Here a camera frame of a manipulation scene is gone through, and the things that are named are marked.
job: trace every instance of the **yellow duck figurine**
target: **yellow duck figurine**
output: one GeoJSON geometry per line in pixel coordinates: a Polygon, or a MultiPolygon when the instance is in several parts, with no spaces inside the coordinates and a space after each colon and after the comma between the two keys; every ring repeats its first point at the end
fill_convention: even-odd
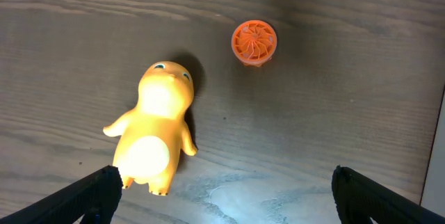
{"type": "Polygon", "coordinates": [[[195,155],[184,114],[193,101],[193,82],[179,64],[163,61],[151,66],[139,82],[136,107],[104,128],[107,136],[121,136],[113,166],[119,168],[123,188],[135,181],[149,184],[155,195],[167,195],[181,149],[195,155]]]}

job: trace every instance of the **toy belly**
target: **toy belly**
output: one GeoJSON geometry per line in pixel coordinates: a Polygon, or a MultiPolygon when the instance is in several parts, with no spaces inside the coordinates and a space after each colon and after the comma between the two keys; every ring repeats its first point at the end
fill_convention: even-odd
{"type": "Polygon", "coordinates": [[[169,161],[170,152],[167,145],[159,137],[144,136],[128,147],[123,162],[116,165],[121,173],[135,178],[138,182],[164,171],[169,161]]]}

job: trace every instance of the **orange round object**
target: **orange round object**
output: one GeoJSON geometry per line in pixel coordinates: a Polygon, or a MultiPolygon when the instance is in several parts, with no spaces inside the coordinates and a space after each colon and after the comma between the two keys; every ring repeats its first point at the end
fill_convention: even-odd
{"type": "Polygon", "coordinates": [[[270,60],[277,48],[277,34],[273,28],[260,20],[242,23],[232,36],[235,56],[245,65],[261,66],[270,60]]]}

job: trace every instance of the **toy eye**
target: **toy eye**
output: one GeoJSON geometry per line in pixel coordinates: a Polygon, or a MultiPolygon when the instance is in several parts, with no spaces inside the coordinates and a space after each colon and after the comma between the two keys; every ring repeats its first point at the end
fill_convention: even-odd
{"type": "Polygon", "coordinates": [[[158,64],[158,65],[155,65],[154,68],[162,68],[162,69],[164,69],[165,65],[164,64],[158,64]]]}
{"type": "Polygon", "coordinates": [[[188,81],[190,81],[190,77],[187,73],[183,73],[182,75],[184,75],[188,79],[188,81]]]}

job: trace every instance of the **black object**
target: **black object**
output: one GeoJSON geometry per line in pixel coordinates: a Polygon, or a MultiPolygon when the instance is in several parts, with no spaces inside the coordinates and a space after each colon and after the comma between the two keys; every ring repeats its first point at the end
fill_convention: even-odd
{"type": "Polygon", "coordinates": [[[350,168],[337,166],[332,192],[342,224],[445,223],[445,218],[350,168]]]}
{"type": "Polygon", "coordinates": [[[118,168],[106,166],[31,206],[0,220],[0,224],[109,224],[122,196],[118,168]]]}

